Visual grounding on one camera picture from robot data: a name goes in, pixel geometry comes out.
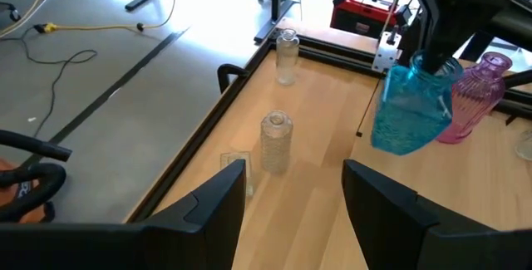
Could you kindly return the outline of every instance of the blue glass vase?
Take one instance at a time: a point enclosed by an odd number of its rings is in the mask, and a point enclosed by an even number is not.
[[[422,52],[410,68],[394,66],[382,88],[373,123],[372,146],[406,155],[434,140],[452,122],[452,85],[463,72],[450,58],[435,74],[421,69]]]

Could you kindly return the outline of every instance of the vase neck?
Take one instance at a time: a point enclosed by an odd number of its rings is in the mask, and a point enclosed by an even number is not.
[[[473,67],[471,72],[480,79],[498,81],[511,66],[512,61],[507,56],[497,52],[487,52],[482,56],[480,64]]]
[[[419,80],[424,81],[433,86],[448,87],[458,80],[463,72],[462,67],[455,58],[449,58],[446,63],[441,66],[440,70],[431,74],[422,69],[423,55],[422,52],[417,52],[410,60],[410,70],[413,76]]]

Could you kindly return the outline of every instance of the yellow cable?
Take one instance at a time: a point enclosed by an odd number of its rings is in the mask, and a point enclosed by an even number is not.
[[[11,25],[8,26],[8,27],[2,29],[2,30],[0,31],[0,36],[3,35],[5,32],[9,32],[9,31],[11,31],[14,27],[18,26],[18,24],[19,24],[20,22],[24,21],[24,20],[26,19],[27,16],[30,16],[30,15],[32,14],[33,10],[35,9],[35,7],[37,6],[37,4],[39,3],[39,1],[41,1],[41,0],[35,0],[35,1],[33,2],[33,4],[30,6],[30,8],[27,10],[27,12],[24,13],[24,15],[22,15],[22,17],[20,18],[20,20],[18,20],[17,22],[11,24]]]
[[[170,20],[172,17],[172,14],[174,13],[175,9],[175,0],[172,2],[172,8],[170,9],[170,14],[166,18],[164,22],[158,25],[142,25],[141,23],[136,25],[107,25],[107,26],[64,26],[64,25],[56,25],[54,23],[47,23],[44,27],[44,32],[50,33],[58,30],[79,30],[79,31],[95,31],[95,30],[110,30],[110,29],[139,29],[139,26],[142,30],[144,29],[154,29],[158,27],[163,27],[166,25],[166,23]]]

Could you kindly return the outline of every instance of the pink glass vase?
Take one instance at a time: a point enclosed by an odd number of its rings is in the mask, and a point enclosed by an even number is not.
[[[464,70],[462,78],[452,87],[452,123],[438,136],[438,141],[457,144],[473,131],[505,94],[502,74],[511,66],[507,56],[487,52],[480,64]]]

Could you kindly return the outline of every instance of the glass bottle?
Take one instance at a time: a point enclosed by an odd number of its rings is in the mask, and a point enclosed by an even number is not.
[[[293,123],[288,115],[274,110],[261,123],[261,160],[264,170],[279,174],[290,163],[290,143]]]
[[[382,88],[373,123],[372,146],[406,155],[434,140],[452,120],[452,84],[463,72],[449,58],[434,75],[421,69],[422,52],[410,68],[394,66]]]
[[[457,144],[473,131],[505,94],[502,74],[511,66],[507,56],[487,52],[478,65],[464,70],[464,76],[452,87],[452,124],[438,141]]]
[[[277,37],[277,82],[289,86],[295,82],[294,69],[299,57],[299,38],[293,29],[283,29]]]
[[[532,130],[521,134],[515,145],[515,153],[525,160],[532,161]]]

